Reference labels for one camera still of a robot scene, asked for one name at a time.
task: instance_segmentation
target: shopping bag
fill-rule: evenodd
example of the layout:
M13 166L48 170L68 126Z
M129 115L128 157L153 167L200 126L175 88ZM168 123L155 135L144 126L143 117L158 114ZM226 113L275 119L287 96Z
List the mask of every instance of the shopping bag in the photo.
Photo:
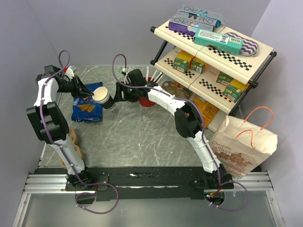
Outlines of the shopping bag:
M270 121L263 127L247 121L260 108L272 113ZM212 137L210 146L228 173L242 178L275 152L277 135L265 129L273 118L273 112L266 106L257 107L245 120L226 116Z

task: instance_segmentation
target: blue snack bag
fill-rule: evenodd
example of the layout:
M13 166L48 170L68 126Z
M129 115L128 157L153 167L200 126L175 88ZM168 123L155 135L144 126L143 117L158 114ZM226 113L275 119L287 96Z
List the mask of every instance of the blue snack bag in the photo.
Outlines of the blue snack bag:
M86 84L90 91L94 92L102 87L102 82ZM98 122L102 120L102 105L95 102L92 97L74 98L72 104L71 120L74 122Z

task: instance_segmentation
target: paper cup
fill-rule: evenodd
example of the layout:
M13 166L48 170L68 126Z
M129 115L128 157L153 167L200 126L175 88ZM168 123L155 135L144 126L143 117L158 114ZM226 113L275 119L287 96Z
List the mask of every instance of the paper cup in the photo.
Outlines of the paper cup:
M106 87L98 87L94 90L92 97L97 103L100 103L108 111L114 110L116 104Z

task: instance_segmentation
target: white wall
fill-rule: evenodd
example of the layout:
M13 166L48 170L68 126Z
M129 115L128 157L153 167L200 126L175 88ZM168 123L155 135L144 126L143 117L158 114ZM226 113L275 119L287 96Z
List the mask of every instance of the white wall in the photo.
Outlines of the white wall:
M251 35L270 0L27 0L56 51L75 65L109 65L118 53L149 65L162 40L150 32L182 4L221 12L227 25Z
M277 151L262 167L269 172L288 227L303 226L302 9L302 1L271 0L252 37L274 47L277 57L242 105L244 115L260 105L275 113L268 129L278 135ZM263 125L269 118L264 111L250 121Z
M1 1L0 27L0 226L9 227L43 147L26 108L36 100L36 76L58 61L26 0Z

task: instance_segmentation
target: brown paper bag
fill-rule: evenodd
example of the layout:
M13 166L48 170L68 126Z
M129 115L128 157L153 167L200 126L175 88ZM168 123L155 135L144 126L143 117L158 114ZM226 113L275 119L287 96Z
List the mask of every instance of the brown paper bag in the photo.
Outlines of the brown paper bag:
M277 135L264 129L274 117L273 112L269 123L262 128L245 120L226 116L225 121L218 128L211 139L210 146L226 171L235 177L242 178L255 167L265 161L276 150Z

